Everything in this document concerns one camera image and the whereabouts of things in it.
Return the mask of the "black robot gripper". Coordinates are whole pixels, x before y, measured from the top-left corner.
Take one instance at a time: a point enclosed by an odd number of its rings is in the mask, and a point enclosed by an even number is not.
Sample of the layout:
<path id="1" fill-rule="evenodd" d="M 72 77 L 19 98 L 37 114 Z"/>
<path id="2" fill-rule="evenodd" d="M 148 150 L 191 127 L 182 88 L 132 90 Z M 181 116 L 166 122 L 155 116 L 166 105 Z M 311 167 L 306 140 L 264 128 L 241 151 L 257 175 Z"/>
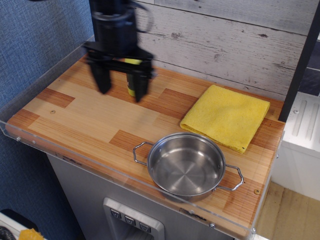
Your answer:
<path id="1" fill-rule="evenodd" d="M 95 41 L 87 41 L 84 47 L 99 91 L 106 94 L 111 89 L 110 71 L 130 73 L 135 100 L 140 102 L 148 93 L 154 56 L 138 46 L 138 34 L 151 31 L 151 11 L 134 0 L 90 0 L 89 6 Z"/>

